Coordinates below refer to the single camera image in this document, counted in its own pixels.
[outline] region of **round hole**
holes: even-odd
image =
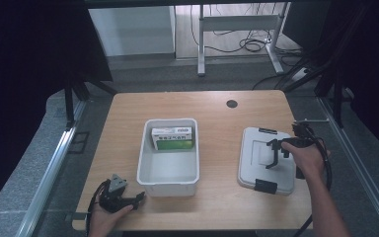
[[[226,105],[228,108],[233,109],[233,108],[236,108],[238,106],[238,103],[236,101],[230,100],[230,101],[227,101]]]

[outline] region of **gray carpet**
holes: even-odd
[[[252,90],[268,76],[273,68],[264,59],[256,63],[227,63],[210,61],[206,76],[197,77],[193,62],[167,67],[145,67],[113,70],[114,81],[107,83],[121,93],[164,91],[224,91]],[[264,81],[256,89],[273,89],[277,79]],[[312,81],[287,94],[287,99],[296,119],[325,119],[313,88]],[[89,134],[82,147],[72,145],[66,156],[58,179],[35,230],[35,236],[84,236],[71,227],[71,214],[81,195],[85,179],[96,151],[99,137],[107,117],[112,96],[88,85],[91,100],[87,103],[77,132]],[[0,194],[0,236],[13,236],[26,213],[38,183],[48,165],[60,135],[64,129],[63,93],[57,93],[47,101],[47,113],[38,133]],[[343,122],[352,143],[379,187],[379,142],[350,110],[343,105]],[[332,151],[334,182],[333,197],[354,236],[379,236],[379,215],[345,157],[340,143],[327,122],[312,123],[316,133],[324,137]],[[258,236],[292,236],[295,230],[264,230]],[[122,236],[256,236],[254,231],[228,232],[124,232]],[[306,231],[303,236],[312,236]]]

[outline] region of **white wall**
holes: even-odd
[[[90,9],[106,56],[175,52],[174,7]]]

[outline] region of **wooden table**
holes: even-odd
[[[226,103],[234,100],[234,109]],[[311,213],[304,181],[288,196],[238,184],[245,127],[289,134],[294,121],[280,91],[135,93],[114,96],[77,212],[86,212],[97,186],[116,173],[127,179],[125,198],[144,191],[136,181],[144,123],[149,119],[193,118],[198,123],[200,179],[193,197],[146,197],[118,225],[121,230],[296,229]],[[85,229],[84,220],[73,227]]]

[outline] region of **white plastic bin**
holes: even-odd
[[[156,150],[151,130],[154,127],[190,126],[192,149]],[[151,197],[195,195],[199,179],[198,127],[193,118],[150,119],[144,125],[137,182]]]

